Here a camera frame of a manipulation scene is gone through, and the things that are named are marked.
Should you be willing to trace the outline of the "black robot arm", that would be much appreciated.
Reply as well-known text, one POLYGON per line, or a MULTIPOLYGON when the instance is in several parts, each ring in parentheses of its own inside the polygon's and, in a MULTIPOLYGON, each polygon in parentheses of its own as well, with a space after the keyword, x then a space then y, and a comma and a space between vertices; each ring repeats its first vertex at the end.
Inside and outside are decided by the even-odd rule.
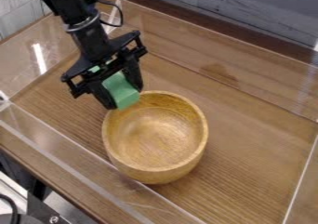
POLYGON ((107 0, 44 0, 61 18, 64 30, 79 48, 79 59, 61 81, 73 97, 95 96, 109 110, 123 110, 140 98, 143 78, 139 59, 147 54, 140 32, 131 31, 111 38, 104 31, 109 24, 100 18, 96 4, 107 0))

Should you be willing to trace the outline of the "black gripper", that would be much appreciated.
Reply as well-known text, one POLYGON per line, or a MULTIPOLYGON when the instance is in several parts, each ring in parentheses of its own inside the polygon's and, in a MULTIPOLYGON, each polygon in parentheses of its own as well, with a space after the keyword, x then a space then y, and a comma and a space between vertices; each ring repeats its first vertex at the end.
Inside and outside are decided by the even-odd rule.
POLYGON ((136 91, 143 90, 139 59, 148 51, 140 40, 140 32, 132 31, 109 39, 100 21, 81 26, 67 25, 65 32, 77 45, 80 56, 61 75, 61 81, 68 84, 75 99, 84 93, 92 94, 104 108, 113 110, 113 97, 96 79, 107 78, 121 70, 136 91))

